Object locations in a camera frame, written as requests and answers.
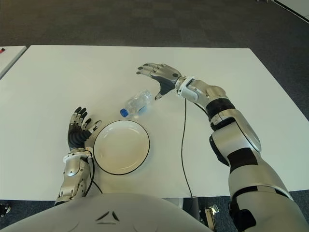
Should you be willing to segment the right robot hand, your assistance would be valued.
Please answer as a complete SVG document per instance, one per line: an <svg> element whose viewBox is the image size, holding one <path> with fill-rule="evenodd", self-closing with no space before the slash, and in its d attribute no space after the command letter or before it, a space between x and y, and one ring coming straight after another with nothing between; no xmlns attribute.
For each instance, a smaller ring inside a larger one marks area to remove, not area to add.
<svg viewBox="0 0 309 232"><path fill-rule="evenodd" d="M155 96L155 100L160 99L176 86L181 73L167 64L145 63L138 67L137 75L145 75L156 80L160 85L160 91Z"/></svg>

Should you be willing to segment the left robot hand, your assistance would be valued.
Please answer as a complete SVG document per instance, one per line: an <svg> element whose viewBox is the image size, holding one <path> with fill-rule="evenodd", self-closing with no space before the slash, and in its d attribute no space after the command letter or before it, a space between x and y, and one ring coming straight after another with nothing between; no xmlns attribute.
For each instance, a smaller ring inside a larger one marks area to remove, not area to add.
<svg viewBox="0 0 309 232"><path fill-rule="evenodd" d="M88 118L86 121L84 121L87 114L87 109L85 107L78 107L70 118L67 136L70 152L75 149L85 149L85 142L100 127L102 123L102 121L99 120L91 124L91 118Z"/></svg>

